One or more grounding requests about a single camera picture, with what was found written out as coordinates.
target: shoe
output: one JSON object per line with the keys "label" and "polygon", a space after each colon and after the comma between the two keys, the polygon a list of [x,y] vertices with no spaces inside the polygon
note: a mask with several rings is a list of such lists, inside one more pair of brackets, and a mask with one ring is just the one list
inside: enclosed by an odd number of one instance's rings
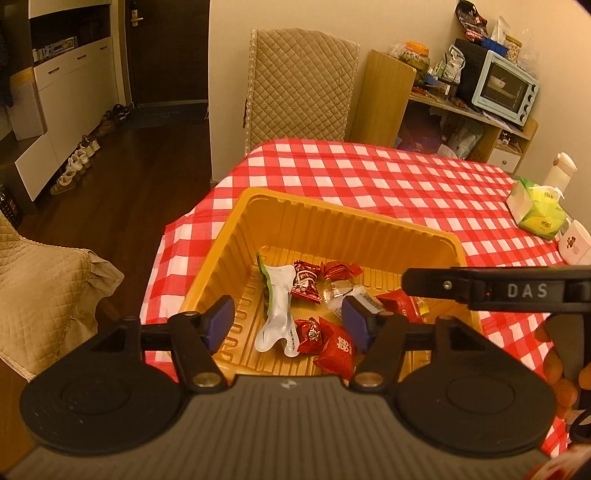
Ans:
{"label": "shoe", "polygon": [[92,143],[90,143],[86,135],[82,136],[82,141],[78,144],[78,150],[84,150],[88,158],[95,154],[95,149],[92,148]]}
{"label": "shoe", "polygon": [[115,114],[109,110],[104,114],[103,119],[100,121],[100,125],[96,127],[95,135],[97,137],[105,137],[116,129],[117,124],[115,123]]}
{"label": "shoe", "polygon": [[86,155],[86,152],[83,148],[81,148],[80,150],[76,150],[76,153],[74,153],[74,155],[78,156],[85,170],[88,170],[92,166],[90,163],[90,159],[88,158],[88,155]]}
{"label": "shoe", "polygon": [[90,140],[90,146],[95,152],[98,152],[100,150],[99,141],[96,138]]}
{"label": "shoe", "polygon": [[126,106],[121,105],[118,103],[113,107],[112,112],[115,114],[115,118],[119,123],[123,123],[127,120],[129,116],[129,109]]}
{"label": "shoe", "polygon": [[82,175],[86,172],[82,161],[78,155],[74,154],[70,158],[68,158],[68,165],[66,166],[66,171],[73,171],[76,173],[76,180],[80,179]]}
{"label": "shoe", "polygon": [[60,193],[67,192],[76,186],[74,177],[71,171],[67,171],[60,178],[57,179],[56,184],[49,189],[49,193],[52,195],[59,195]]}

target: table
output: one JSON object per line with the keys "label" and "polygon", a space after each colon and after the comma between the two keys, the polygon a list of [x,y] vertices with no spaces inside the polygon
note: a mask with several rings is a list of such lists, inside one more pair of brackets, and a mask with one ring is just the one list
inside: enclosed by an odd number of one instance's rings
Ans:
{"label": "table", "polygon": [[[360,144],[276,140],[254,149],[193,210],[165,229],[144,303],[144,323],[178,312],[240,193],[249,186],[370,210],[457,235],[467,263],[483,266],[562,264],[555,242],[517,228],[505,205],[513,187],[500,168]],[[542,314],[481,312],[484,334],[541,373],[549,345],[533,337]],[[148,363],[173,372],[166,352]],[[561,420],[546,452],[566,450]]]}

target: wooden floor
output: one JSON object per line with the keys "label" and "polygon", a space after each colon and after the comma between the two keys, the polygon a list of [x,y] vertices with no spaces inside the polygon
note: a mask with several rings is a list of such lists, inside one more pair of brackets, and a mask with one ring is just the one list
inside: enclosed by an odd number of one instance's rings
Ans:
{"label": "wooden floor", "polygon": [[[42,193],[40,213],[25,217],[18,231],[110,261],[125,274],[111,305],[121,315],[138,315],[164,227],[209,192],[209,127],[116,131],[100,143],[76,188],[56,197]],[[25,385],[0,361],[0,471],[31,448],[18,414]]]}

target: door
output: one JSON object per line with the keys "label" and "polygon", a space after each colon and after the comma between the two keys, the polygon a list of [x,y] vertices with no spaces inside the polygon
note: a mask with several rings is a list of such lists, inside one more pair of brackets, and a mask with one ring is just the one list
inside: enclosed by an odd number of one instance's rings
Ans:
{"label": "door", "polygon": [[207,100],[209,0],[127,2],[134,104]]}

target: bottle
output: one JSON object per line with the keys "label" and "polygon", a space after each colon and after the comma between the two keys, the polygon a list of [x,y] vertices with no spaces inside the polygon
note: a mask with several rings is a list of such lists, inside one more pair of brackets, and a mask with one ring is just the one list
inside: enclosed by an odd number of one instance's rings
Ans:
{"label": "bottle", "polygon": [[554,159],[552,168],[548,172],[542,185],[559,189],[562,194],[569,185],[570,178],[577,171],[573,160],[564,152],[559,153]]}

